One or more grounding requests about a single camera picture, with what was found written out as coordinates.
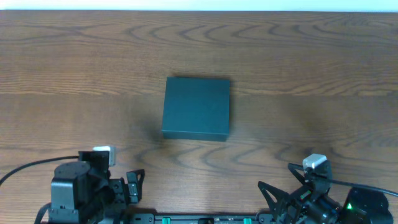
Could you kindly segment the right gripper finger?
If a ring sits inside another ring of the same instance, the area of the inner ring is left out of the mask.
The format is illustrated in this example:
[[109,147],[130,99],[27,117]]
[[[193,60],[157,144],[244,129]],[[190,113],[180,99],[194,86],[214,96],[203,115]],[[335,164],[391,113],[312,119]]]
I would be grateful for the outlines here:
[[267,201],[273,219],[277,223],[290,223],[291,218],[288,216],[290,195],[262,181],[259,181],[257,186]]
[[304,168],[303,168],[302,165],[289,163],[288,164],[288,170],[294,175],[294,177],[302,185],[306,185],[305,177],[302,174],[299,173],[299,171],[304,171]]

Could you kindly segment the dark green lidded box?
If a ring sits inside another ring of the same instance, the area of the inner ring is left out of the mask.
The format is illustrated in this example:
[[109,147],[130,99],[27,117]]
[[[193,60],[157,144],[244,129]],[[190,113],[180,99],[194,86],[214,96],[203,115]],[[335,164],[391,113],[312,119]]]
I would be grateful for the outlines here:
[[163,137],[226,141],[229,104],[228,79],[168,77],[162,117]]

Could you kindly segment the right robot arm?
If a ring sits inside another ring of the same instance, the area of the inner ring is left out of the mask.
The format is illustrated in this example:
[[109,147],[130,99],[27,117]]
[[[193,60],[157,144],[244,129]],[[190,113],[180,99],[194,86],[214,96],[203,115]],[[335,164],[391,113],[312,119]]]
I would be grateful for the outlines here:
[[[288,164],[288,170],[302,184],[291,194],[258,182],[267,201],[271,223],[372,224],[393,223],[387,194],[397,194],[368,185],[333,179],[328,159],[305,159],[302,165]],[[332,184],[350,187],[344,204],[329,196]]]

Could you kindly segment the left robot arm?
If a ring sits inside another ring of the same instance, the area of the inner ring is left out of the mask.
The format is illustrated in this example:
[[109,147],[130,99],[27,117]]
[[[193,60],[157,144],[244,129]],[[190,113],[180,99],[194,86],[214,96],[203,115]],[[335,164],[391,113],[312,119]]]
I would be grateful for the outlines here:
[[112,179],[109,151],[80,151],[78,160],[59,165],[51,182],[51,202],[37,213],[34,223],[131,223],[128,206],[142,198],[145,170],[133,170]]

